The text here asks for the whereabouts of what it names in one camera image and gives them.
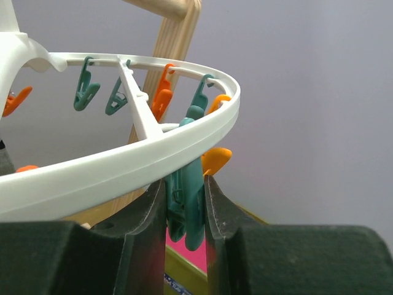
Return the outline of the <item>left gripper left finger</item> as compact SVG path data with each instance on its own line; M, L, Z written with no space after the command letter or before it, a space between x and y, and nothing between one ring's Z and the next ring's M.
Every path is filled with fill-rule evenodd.
M1 224L2 294L163 294L165 184L86 229L71 221Z

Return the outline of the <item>white round clip hanger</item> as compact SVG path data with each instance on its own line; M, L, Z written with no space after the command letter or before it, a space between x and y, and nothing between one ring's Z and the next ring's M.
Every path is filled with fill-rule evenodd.
M93 53L98 66L119 70L138 142L86 157L1 177L1 221L64 218L150 184L183 167L217 144L239 113L239 83L222 71L184 61L201 11L200 1L135 1L161 15L163 22L152 57ZM135 69L154 71L174 65L179 76L211 83L231 100L212 114L179 127L161 124L150 108L150 90L140 90Z

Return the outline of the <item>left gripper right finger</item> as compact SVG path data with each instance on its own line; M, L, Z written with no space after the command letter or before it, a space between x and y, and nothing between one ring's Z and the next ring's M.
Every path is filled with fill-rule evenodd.
M391 294L392 256L372 229L271 225L204 181L209 294Z

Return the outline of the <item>teal clothes peg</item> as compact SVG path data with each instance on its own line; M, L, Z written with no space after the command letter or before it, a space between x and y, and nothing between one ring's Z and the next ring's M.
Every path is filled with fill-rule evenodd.
M165 178L166 217L169 236L197 250L204 239L204 176L199 155Z

